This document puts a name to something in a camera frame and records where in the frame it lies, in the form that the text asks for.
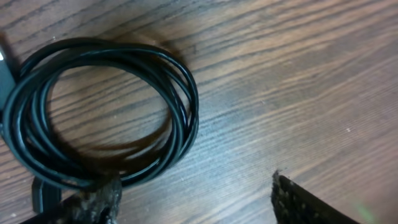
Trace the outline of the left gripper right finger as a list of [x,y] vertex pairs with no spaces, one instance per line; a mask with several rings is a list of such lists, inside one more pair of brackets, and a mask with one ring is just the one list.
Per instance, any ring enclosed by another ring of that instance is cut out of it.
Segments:
[[278,224],[358,224],[275,171],[271,203]]

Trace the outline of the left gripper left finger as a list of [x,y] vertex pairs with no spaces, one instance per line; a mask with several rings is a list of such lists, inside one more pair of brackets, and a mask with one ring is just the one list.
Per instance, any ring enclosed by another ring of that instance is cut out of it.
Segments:
[[35,178],[32,207],[36,216],[22,224],[116,223],[122,197],[118,175],[109,175],[72,196],[62,199],[62,190]]

